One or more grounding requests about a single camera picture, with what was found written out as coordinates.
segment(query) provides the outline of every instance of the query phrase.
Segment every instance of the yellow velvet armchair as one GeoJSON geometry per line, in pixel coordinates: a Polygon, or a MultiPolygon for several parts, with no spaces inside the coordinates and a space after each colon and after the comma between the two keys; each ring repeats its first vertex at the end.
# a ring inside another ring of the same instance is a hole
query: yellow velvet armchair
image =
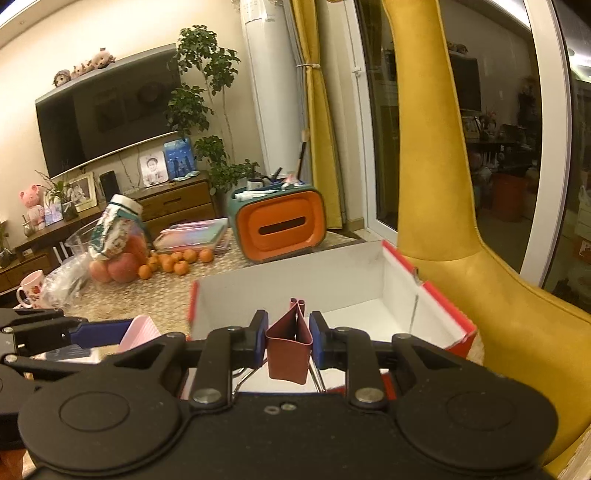
{"type": "Polygon", "coordinates": [[[556,476],[591,423],[591,317],[526,283],[483,243],[439,3],[383,2],[400,104],[398,247],[476,323],[485,365],[554,404],[545,464],[556,476]]]}

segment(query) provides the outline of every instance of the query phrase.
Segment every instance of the pink mug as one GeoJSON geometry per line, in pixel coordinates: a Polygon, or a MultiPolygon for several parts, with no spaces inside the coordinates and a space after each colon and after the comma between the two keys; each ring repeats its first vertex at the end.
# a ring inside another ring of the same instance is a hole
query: pink mug
{"type": "Polygon", "coordinates": [[[22,307],[25,308],[34,308],[34,309],[42,309],[45,308],[44,305],[40,301],[41,297],[41,287],[43,285],[43,280],[45,280],[45,275],[43,274],[43,270],[34,271],[31,274],[28,274],[25,278],[21,280],[21,286],[18,287],[17,290],[17,300],[22,307]],[[24,299],[21,298],[20,292],[24,292],[27,298],[29,299],[30,304],[25,303],[24,299]]]}

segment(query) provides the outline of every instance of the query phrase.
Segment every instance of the black tv screen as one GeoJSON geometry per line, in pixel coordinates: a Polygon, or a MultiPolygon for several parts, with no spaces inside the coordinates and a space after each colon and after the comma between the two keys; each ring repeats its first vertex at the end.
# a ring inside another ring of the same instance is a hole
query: black tv screen
{"type": "Polygon", "coordinates": [[[478,60],[461,54],[450,52],[453,79],[456,82],[457,101],[462,110],[480,112],[480,73],[478,60]]]}
{"type": "Polygon", "coordinates": [[[170,132],[165,112],[178,86],[170,44],[117,60],[37,99],[49,176],[170,132]]]}

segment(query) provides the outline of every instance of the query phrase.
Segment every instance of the white tower air conditioner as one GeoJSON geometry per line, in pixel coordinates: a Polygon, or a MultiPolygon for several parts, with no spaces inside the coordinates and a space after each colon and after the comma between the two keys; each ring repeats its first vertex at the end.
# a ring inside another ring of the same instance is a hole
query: white tower air conditioner
{"type": "Polygon", "coordinates": [[[251,64],[252,94],[265,170],[297,168],[301,126],[296,62],[281,1],[241,0],[242,31],[251,64]]]}

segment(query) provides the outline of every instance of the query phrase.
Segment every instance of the open cardboard box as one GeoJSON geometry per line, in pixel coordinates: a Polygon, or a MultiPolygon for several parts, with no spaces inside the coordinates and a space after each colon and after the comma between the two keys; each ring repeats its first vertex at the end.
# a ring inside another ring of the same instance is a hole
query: open cardboard box
{"type": "MultiPolygon", "coordinates": [[[[197,280],[189,308],[191,337],[204,339],[217,328],[247,326],[260,309],[268,312],[272,325],[287,312],[292,297],[305,300],[306,316],[319,310],[329,327],[362,329],[372,340],[389,342],[395,333],[412,333],[465,357],[476,334],[474,324],[432,284],[420,282],[413,266],[384,241],[197,280]]],[[[323,371],[322,377],[327,388],[345,383],[345,374],[335,369],[323,371]]],[[[241,391],[314,392],[316,388],[310,374],[305,385],[269,379],[265,365],[241,391]]]]}

